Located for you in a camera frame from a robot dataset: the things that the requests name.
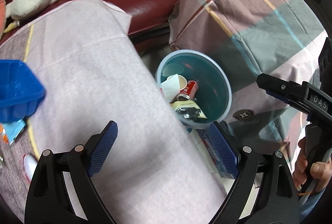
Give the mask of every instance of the blue plastic basket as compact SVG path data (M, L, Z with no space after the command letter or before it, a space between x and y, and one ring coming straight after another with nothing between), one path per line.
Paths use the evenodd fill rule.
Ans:
M0 60L0 123L32 115L44 95L44 87L25 63Z

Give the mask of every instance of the blue container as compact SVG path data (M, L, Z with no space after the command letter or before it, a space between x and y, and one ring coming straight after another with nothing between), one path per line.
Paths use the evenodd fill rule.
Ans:
M32 115L45 89L25 63L0 60L0 122L11 123Z
M196 51L176 51L160 63L156 72L158 86L161 88L161 83L174 74L198 82L197 105L207 116L207 119L197 119L196 122L178 116L185 126L206 129L213 121L220 122L225 118L230 110L232 92L225 73L216 62Z

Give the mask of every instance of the red can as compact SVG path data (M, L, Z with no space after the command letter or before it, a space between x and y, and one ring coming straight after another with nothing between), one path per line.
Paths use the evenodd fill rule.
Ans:
M180 93L176 96L179 101L192 100L198 90L198 83L194 80L189 80L187 86L183 88Z

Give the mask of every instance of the blue gripper pad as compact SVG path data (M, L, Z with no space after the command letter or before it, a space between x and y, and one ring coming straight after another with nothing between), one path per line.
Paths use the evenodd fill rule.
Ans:
M100 172L108 153L110 152L115 139L117 138L117 123L113 122L105 131L96 148L90 155L90 166L88 175L92 177Z
M209 128L198 129L197 132L209 151L221 177L236 179L239 174L237 156L215 124L211 123Z

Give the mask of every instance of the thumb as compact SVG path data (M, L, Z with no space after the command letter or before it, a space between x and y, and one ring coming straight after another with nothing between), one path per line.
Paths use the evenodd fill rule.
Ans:
M314 163L310 168L310 173L313 178L319 180L315 192L322 191L327 186L332 176L331 160L328 163Z

